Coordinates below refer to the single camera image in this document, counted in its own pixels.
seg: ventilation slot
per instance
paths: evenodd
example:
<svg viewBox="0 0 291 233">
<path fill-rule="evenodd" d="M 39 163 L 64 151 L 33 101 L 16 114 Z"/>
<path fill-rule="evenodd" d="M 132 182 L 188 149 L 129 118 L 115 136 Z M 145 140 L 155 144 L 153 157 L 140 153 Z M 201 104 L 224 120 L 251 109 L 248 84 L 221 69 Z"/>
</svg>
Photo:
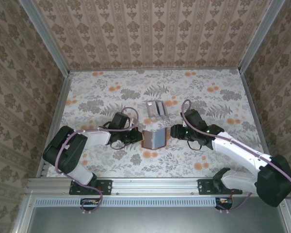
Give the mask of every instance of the ventilation slot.
<svg viewBox="0 0 291 233">
<path fill-rule="evenodd" d="M 37 198 L 35 207 L 80 207 L 81 198 Z M 109 198 L 101 207 L 210 207 L 215 198 Z"/>
</svg>

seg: grey panel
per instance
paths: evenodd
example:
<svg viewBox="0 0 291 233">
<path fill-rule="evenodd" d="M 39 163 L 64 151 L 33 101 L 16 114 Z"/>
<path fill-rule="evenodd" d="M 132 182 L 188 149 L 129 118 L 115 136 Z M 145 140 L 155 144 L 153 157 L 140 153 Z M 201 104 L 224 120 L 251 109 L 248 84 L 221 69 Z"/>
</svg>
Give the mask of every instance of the grey panel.
<svg viewBox="0 0 291 233">
<path fill-rule="evenodd" d="M 219 213 L 213 207 L 36 208 L 30 233 L 285 233 L 278 208 L 251 198 L 241 209 Z"/>
</svg>

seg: grey leaf print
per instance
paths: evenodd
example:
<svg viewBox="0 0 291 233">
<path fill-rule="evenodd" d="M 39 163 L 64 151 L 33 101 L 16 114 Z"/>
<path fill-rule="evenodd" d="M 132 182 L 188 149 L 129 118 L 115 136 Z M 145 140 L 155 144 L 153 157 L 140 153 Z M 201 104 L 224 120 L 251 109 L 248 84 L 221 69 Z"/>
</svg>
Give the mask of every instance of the grey leaf print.
<svg viewBox="0 0 291 233">
<path fill-rule="evenodd" d="M 131 164 L 119 164 L 119 165 L 114 165 L 111 169 L 110 169 L 110 171 L 115 171 L 116 172 L 116 170 L 122 170 L 122 169 L 125 169 L 125 168 L 131 168 L 132 167 L 132 165 Z"/>
<path fill-rule="evenodd" d="M 145 166 L 141 169 L 141 171 L 152 171 L 152 172 L 159 172 L 161 170 L 163 170 L 164 168 L 160 165 L 150 165 L 150 166 Z"/>
<path fill-rule="evenodd" d="M 211 117 L 220 118 L 225 117 L 227 114 L 231 114 L 233 111 L 230 107 L 227 107 L 225 104 L 224 106 L 218 104 L 218 106 L 212 105 L 212 107 L 209 108 L 206 115 Z"/>
<path fill-rule="evenodd" d="M 78 107 L 79 110 L 82 110 L 83 112 L 91 112 L 93 114 L 99 113 L 100 108 L 99 106 L 103 106 L 102 100 L 90 100 L 87 103 L 81 103 Z"/>
<path fill-rule="evenodd" d="M 140 144 L 138 144 L 138 143 L 134 143 L 134 144 L 130 144 L 130 145 L 128 145 L 128 146 L 125 146 L 125 150 L 136 150 L 136 148 L 139 146 Z"/>
<path fill-rule="evenodd" d="M 158 159 L 159 164 L 165 165 L 165 172 L 170 172 L 175 170 L 179 165 L 179 161 L 175 158 L 172 153 L 168 153 L 167 155 L 162 156 Z"/>
<path fill-rule="evenodd" d="M 106 106 L 100 114 L 104 116 L 113 116 L 115 113 L 121 112 L 124 107 L 123 104 L 110 104 L 109 106 Z"/>
<path fill-rule="evenodd" d="M 136 165 L 140 165 L 140 163 L 141 163 L 140 155 L 139 155 L 139 154 L 134 154 L 134 155 L 131 157 L 130 161 L 131 161 L 132 164 L 135 165 L 135 166 L 136 166 Z"/>
<path fill-rule="evenodd" d="M 93 88 L 100 88 L 101 91 L 103 91 L 103 89 L 106 88 L 107 86 L 107 80 L 102 80 L 102 79 L 98 79 L 95 84 L 93 85 Z"/>
<path fill-rule="evenodd" d="M 157 85 L 157 87 L 152 85 L 151 87 L 148 87 L 148 89 L 144 92 L 144 95 L 161 97 L 163 93 L 167 92 L 169 92 L 169 90 L 164 85 L 163 86 Z"/>
<path fill-rule="evenodd" d="M 91 166 L 87 166 L 87 168 L 89 168 L 91 171 L 95 172 L 106 172 L 107 169 L 105 166 L 102 165 L 91 165 Z"/>
<path fill-rule="evenodd" d="M 135 100 L 135 99 L 140 97 L 140 93 L 139 92 L 135 92 L 135 91 L 129 90 L 129 89 L 122 89 L 121 90 L 121 94 L 122 94 L 121 98 L 123 100 L 128 100 L 128 99 Z"/>
<path fill-rule="evenodd" d="M 229 100 L 241 100 L 242 96 L 239 93 L 235 93 L 234 91 L 229 90 L 221 90 L 220 94 L 222 94 L 222 99 L 229 101 Z"/>
<path fill-rule="evenodd" d="M 248 135 L 239 136 L 237 139 L 239 141 L 241 141 L 242 143 L 244 143 L 247 146 L 252 147 L 252 148 L 256 148 L 261 144 L 259 138 L 258 137 L 254 137 L 254 136 L 252 136 L 252 137 L 250 137 Z"/>
<path fill-rule="evenodd" d="M 164 148 L 166 150 L 171 150 L 171 151 L 181 151 L 181 150 L 183 150 L 183 147 L 179 147 L 178 145 L 167 145 Z"/>
<path fill-rule="evenodd" d="M 123 156 L 126 155 L 126 154 L 127 154 L 126 151 L 124 151 L 124 150 L 118 150 L 118 151 L 116 151 L 116 152 L 112 155 L 112 157 L 113 157 L 114 159 L 120 160 L 120 159 L 123 158 Z"/>
<path fill-rule="evenodd" d="M 202 91 L 204 88 L 204 82 L 201 80 L 193 79 L 190 83 L 189 88 L 197 88 L 199 91 Z"/>
</svg>

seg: metal edge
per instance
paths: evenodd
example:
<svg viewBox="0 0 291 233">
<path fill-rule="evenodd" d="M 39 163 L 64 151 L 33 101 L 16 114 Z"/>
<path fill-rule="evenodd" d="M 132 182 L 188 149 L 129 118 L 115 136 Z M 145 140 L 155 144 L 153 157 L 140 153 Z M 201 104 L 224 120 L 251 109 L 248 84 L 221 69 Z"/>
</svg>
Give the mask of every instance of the metal edge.
<svg viewBox="0 0 291 233">
<path fill-rule="evenodd" d="M 279 206 L 288 233 L 291 233 L 291 200 L 283 200 Z"/>
<path fill-rule="evenodd" d="M 71 73 L 76 72 L 90 72 L 90 71 L 139 71 L 139 70 L 224 70 L 224 69 L 238 69 L 238 67 L 162 67 L 162 68 L 119 68 L 119 69 L 72 69 Z"/>
<path fill-rule="evenodd" d="M 248 68 L 252 58 L 258 51 L 259 46 L 265 38 L 284 2 L 285 0 L 273 0 L 270 3 L 269 8 L 267 9 L 255 35 L 253 36 L 244 56 L 242 57 L 239 64 L 240 71 L 245 72 Z"/>
<path fill-rule="evenodd" d="M 262 145 L 263 151 L 266 154 L 270 154 L 270 152 L 268 150 L 268 147 L 267 147 L 267 143 L 266 143 L 265 137 L 264 137 L 264 133 L 263 133 L 260 121 L 259 121 L 259 117 L 258 117 L 256 108 L 254 106 L 254 103 L 253 103 L 253 100 L 252 100 L 252 97 L 251 97 L 251 93 L 250 93 L 246 78 L 245 78 L 243 72 L 240 72 L 240 75 L 241 75 L 241 80 L 242 80 L 242 84 L 243 84 L 243 87 L 244 87 L 244 91 L 246 93 L 246 96 L 247 96 L 247 99 L 248 99 L 248 103 L 249 103 L 249 106 L 250 106 L 250 109 L 251 109 L 253 120 L 254 120 L 254 122 L 256 124 L 256 128 L 257 128 L 257 131 L 258 131 L 258 134 L 259 134 L 259 138 L 261 140 L 261 145 Z"/>
<path fill-rule="evenodd" d="M 56 62 L 59 70 L 63 74 L 64 77 L 68 76 L 69 66 L 65 62 L 65 59 L 60 51 L 60 49 L 56 46 L 51 33 L 47 30 L 45 23 L 39 13 L 39 11 L 34 6 L 33 1 L 31 0 L 19 0 L 20 4 L 23 6 L 24 10 L 26 11 L 29 19 L 33 23 L 35 29 L 41 36 L 44 44 L 48 48 L 50 54 L 52 55 L 54 61 Z"/>
<path fill-rule="evenodd" d="M 19 214 L 21 213 L 23 216 L 23 218 L 21 219 L 20 226 L 17 229 L 17 231 L 15 231 L 13 233 L 27 233 L 28 232 L 28 228 L 29 228 L 32 214 L 33 214 L 33 210 L 34 210 L 33 206 L 34 206 L 34 202 L 35 202 L 36 197 L 30 196 L 26 199 L 24 199 L 25 200 L 25 203 L 24 203 L 25 209 L 22 212 L 19 212 Z"/>
<path fill-rule="evenodd" d="M 258 115 L 257 115 L 257 112 L 256 112 L 256 109 L 255 109 L 255 106 L 254 106 L 254 103 L 253 103 L 253 100 L 252 100 L 252 97 L 251 97 L 251 94 L 250 94 L 250 91 L 249 91 L 249 87 L 248 87 L 247 81 L 245 79 L 245 75 L 244 75 L 244 73 L 242 71 L 240 71 L 240 75 L 241 75 L 243 87 L 244 87 L 244 90 L 246 92 L 246 96 L 247 96 L 247 99 L 248 99 L 248 102 L 249 102 L 251 113 L 252 113 L 254 122 L 256 124 L 256 128 L 257 128 L 257 131 L 258 131 L 258 134 L 259 134 L 259 138 L 261 140 L 261 145 L 262 145 L 263 151 L 266 154 L 270 154 L 269 149 L 267 147 L 267 143 L 266 143 L 265 137 L 264 137 L 264 133 L 263 133 L 263 130 L 262 130 L 262 127 L 261 127 L 261 124 L 260 124 L 260 121 L 259 121 L 259 118 L 258 118 Z M 279 209 L 281 211 L 281 214 L 282 214 L 284 223 L 286 225 L 287 231 L 288 231 L 288 233 L 291 233 L 291 200 L 284 199 L 280 203 Z"/>
<path fill-rule="evenodd" d="M 53 120 L 52 120 L 52 123 L 51 123 L 50 128 L 49 128 L 48 137 L 45 141 L 44 149 L 50 143 L 51 139 L 55 136 L 55 134 L 57 133 L 57 131 L 59 129 L 60 122 L 62 120 L 62 116 L 63 116 L 63 112 L 64 112 L 64 108 L 65 108 L 65 102 L 66 102 L 68 94 L 69 94 L 71 82 L 72 82 L 72 79 L 69 76 L 67 78 L 64 78 L 64 83 L 63 83 L 63 86 L 62 86 L 62 89 L 61 89 L 61 92 L 60 92 L 60 95 L 58 98 L 58 102 L 57 102 L 57 105 L 55 108 Z M 36 177 L 41 177 L 41 173 L 43 171 L 44 164 L 45 164 L 45 161 L 43 158 L 41 158 Z"/>
<path fill-rule="evenodd" d="M 29 201 L 29 198 L 24 197 L 24 199 L 20 205 L 19 212 L 17 214 L 15 225 L 14 225 L 12 233 L 19 233 L 20 232 L 20 228 L 21 228 L 22 223 L 24 221 L 25 212 L 26 212 L 26 209 L 28 206 L 28 201 Z"/>
</svg>

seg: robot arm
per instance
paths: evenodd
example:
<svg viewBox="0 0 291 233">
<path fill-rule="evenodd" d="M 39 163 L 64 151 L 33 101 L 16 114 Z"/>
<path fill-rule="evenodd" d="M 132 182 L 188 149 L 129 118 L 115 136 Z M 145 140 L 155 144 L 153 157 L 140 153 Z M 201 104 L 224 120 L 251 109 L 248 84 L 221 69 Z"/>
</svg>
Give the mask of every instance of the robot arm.
<svg viewBox="0 0 291 233">
<path fill-rule="evenodd" d="M 124 145 L 133 144 L 143 139 L 142 133 L 137 127 L 133 127 L 137 121 L 129 120 L 129 127 L 124 128 L 129 117 L 121 112 L 114 115 L 112 121 L 107 122 L 99 129 L 80 131 L 76 133 L 72 128 L 63 126 L 52 139 L 43 152 L 43 159 L 56 167 L 68 177 L 78 181 L 82 185 L 96 186 L 97 176 L 83 166 L 79 160 L 84 149 L 96 145 L 112 145 L 120 140 Z M 68 138 L 65 148 L 62 146 Z"/>
<path fill-rule="evenodd" d="M 291 182 L 268 163 L 276 165 L 291 178 L 290 166 L 283 156 L 272 157 L 261 153 L 234 139 L 219 126 L 208 126 L 194 109 L 186 111 L 184 116 L 185 121 L 198 131 L 184 122 L 183 125 L 171 128 L 172 137 L 197 141 L 201 146 L 229 156 L 250 171 L 245 173 L 229 168 L 221 169 L 213 177 L 212 186 L 217 194 L 222 193 L 223 189 L 240 189 L 258 194 L 264 202 L 276 207 L 291 192 Z"/>
</svg>

